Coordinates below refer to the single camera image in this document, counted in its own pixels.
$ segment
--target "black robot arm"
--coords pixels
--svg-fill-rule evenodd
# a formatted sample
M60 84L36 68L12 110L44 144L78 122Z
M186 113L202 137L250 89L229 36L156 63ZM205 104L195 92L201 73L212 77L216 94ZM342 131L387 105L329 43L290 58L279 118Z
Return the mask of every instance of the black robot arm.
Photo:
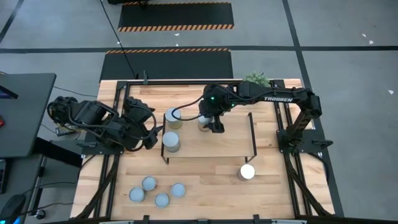
M59 96L49 103L47 113L55 123L84 129L110 149L122 145L132 150L139 141L146 149L151 149L160 131L160 128L156 128L153 115L155 109L133 97L124 100L123 108L124 112L119 116L117 111L99 101L85 100L79 103L73 97ZM150 117L154 119L154 127L148 130L144 122Z
M203 90L199 110L204 117L214 117L215 122L209 124L214 133L223 133L220 116L237 105L253 105L260 101L296 103L300 107L301 112L295 123L287 127L289 142L299 138L308 123L322 115L319 97L309 89L263 87L251 82L230 84L227 87L207 85Z

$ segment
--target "wooden platform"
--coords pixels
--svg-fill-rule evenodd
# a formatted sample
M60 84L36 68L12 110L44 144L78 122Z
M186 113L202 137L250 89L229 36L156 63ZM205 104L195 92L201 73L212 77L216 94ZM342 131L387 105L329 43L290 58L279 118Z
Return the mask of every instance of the wooden platform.
M198 120L184 121L179 129L165 127L165 133L173 131L180 137L180 150L169 152L164 150L164 157L245 157L254 156L251 137L250 118L226 114L221 121L225 132L214 134L203 132L198 128Z
M285 80L285 84L288 88L301 86L299 79ZM116 81L102 81L98 100L112 106L115 89ZM202 91L203 85L148 85L133 86L131 95L156 108L156 118L162 121L167 109L191 103ZM159 156L159 141L151 150L127 152L121 156L112 220L142 220L143 215L150 215L150 219L153 220L252 219L253 214L260 214L261 218L293 218L284 160L277 148L274 106L265 102L237 106L231 115L246 116L249 111L253 115L258 153L250 162L256 169L254 179L241 182L236 178L236 171L242 165L240 157L173 158L172 162L166 165ZM291 105L291 112L295 119L300 110L296 105ZM196 116L198 106L184 108L182 113L185 116ZM282 116L286 126L284 112ZM153 124L148 121L147 125L151 127ZM71 217L79 214L95 193L102 158L96 156L83 168ZM322 163L308 155L302 155L302 164L308 188L324 208L333 213ZM129 191L135 186L140 186L147 175L157 179L158 188L149 192L144 202L131 202L128 197ZM186 185L186 195L179 199L171 197L167 208L156 208L155 195L161 192L169 193L170 186L176 182ZM300 211L304 213L300 192L298 197ZM102 214L105 206L106 203L103 203Z

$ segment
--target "computer monitor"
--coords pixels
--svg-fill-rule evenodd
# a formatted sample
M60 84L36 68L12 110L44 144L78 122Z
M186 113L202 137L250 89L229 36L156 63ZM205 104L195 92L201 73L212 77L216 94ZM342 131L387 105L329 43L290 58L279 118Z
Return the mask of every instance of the computer monitor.
M0 99L17 99L18 95L0 85Z

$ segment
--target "cup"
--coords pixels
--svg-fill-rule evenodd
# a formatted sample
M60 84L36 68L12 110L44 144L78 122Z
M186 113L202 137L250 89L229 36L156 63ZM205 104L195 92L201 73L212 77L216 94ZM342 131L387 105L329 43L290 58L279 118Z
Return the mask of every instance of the cup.
M200 131L210 131L209 127L205 128L205 125L209 124L213 121L213 118L205 118L204 116L200 116L198 118L198 128Z
M163 135L163 146L169 152L180 150L180 137L177 133L169 131Z
M156 180L153 177L145 177L142 181L142 188L145 191L154 190L157 187Z
M165 193L156 195L155 204L158 208L164 208L169 204L169 196Z
M133 202L142 202L145 199L145 191L140 187L134 187L130 190L129 197Z
M168 110L166 111L165 117L166 117L167 125L168 125L170 128L172 128L172 129L178 129L178 128L181 128L181 126L182 126L182 121L177 120L177 119L175 119L175 118L172 116L172 112L173 112L174 109L175 109L175 108L170 108L170 109L168 109ZM180 112L180 110L174 111L174 116L175 116L176 118L181 118L181 112Z
M250 180L256 174L256 170L250 164L245 164L238 169L238 179L241 181Z
M170 191L171 191L172 195L176 198L180 198L185 195L185 187L183 184L180 184L180 183L173 184Z

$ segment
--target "hazard stripe tape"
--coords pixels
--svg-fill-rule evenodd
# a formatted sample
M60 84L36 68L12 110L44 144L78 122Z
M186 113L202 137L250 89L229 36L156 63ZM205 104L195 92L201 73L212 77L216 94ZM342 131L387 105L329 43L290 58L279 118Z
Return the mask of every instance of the hazard stripe tape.
M159 52L209 52L209 51L229 51L229 49L221 48L199 48L199 49L144 49L144 50L109 50L105 54L121 54L121 53L159 53Z
M138 5L138 2L127 2L123 6ZM165 5L165 4L231 4L230 2L170 2L170 3L148 3L148 5Z
M171 31L171 30L221 30L233 29L233 24L206 24L206 25L173 25L173 26L140 26L120 27L119 32Z

